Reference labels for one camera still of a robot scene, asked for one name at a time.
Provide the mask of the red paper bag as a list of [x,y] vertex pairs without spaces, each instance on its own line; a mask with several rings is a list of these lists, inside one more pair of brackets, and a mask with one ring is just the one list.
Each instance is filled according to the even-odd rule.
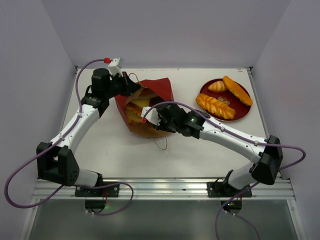
[[159,138],[167,140],[168,132],[155,130],[151,123],[141,122],[144,107],[152,107],[155,104],[173,101],[174,95],[169,78],[138,81],[139,89],[131,96],[115,97],[117,109],[129,129],[139,137],[156,142]]

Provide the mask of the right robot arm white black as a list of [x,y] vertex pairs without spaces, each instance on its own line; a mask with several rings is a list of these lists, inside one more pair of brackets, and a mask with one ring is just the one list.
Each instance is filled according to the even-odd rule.
[[246,134],[224,125],[205,112],[187,112],[175,102],[145,110],[143,115],[156,130],[210,141],[248,159],[248,164],[227,173],[222,185],[227,196],[235,196],[254,182],[265,185],[275,183],[283,160],[278,137],[270,135],[263,138]]

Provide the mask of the braided fake bread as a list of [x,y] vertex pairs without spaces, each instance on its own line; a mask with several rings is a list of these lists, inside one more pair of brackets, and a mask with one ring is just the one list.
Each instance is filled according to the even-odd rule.
[[236,111],[227,104],[206,94],[200,93],[195,101],[202,109],[225,120],[232,120],[236,115]]

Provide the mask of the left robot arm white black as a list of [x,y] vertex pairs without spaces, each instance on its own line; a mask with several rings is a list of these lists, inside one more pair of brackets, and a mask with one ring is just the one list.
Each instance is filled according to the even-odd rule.
[[101,195],[104,190],[101,174],[80,168],[75,152],[88,130],[109,107],[110,99],[118,95],[129,97],[139,88],[120,67],[95,69],[91,85],[70,122],[50,142],[37,146],[38,177],[63,186],[86,187],[92,196]]

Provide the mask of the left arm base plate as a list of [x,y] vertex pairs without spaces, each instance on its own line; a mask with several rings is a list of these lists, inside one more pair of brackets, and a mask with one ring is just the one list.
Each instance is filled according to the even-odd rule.
[[120,184],[116,181],[103,181],[96,187],[78,186],[74,196],[78,198],[117,198]]

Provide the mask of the long orange bread loaf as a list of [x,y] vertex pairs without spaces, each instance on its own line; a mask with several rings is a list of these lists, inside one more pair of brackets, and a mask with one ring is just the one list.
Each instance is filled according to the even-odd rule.
[[251,97],[242,89],[242,87],[233,81],[230,77],[224,76],[222,79],[225,87],[235,95],[243,104],[246,106],[252,106],[253,100]]

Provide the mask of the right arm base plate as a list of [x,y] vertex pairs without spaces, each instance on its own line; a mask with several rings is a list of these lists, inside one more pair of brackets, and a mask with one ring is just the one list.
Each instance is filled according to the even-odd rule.
[[219,181],[219,179],[221,179],[219,177],[215,181],[206,183],[206,190],[209,198],[231,198],[250,187],[250,185],[246,185],[241,189],[234,188],[229,184],[230,175],[231,173],[229,172],[222,181]]

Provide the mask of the fake croissant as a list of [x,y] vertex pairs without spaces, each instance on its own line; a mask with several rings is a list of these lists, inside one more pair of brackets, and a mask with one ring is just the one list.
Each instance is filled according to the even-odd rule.
[[224,82],[222,80],[219,80],[219,81],[215,81],[214,83],[210,84],[208,86],[208,90],[212,91],[212,92],[219,93],[219,92],[226,91],[226,87],[224,85]]

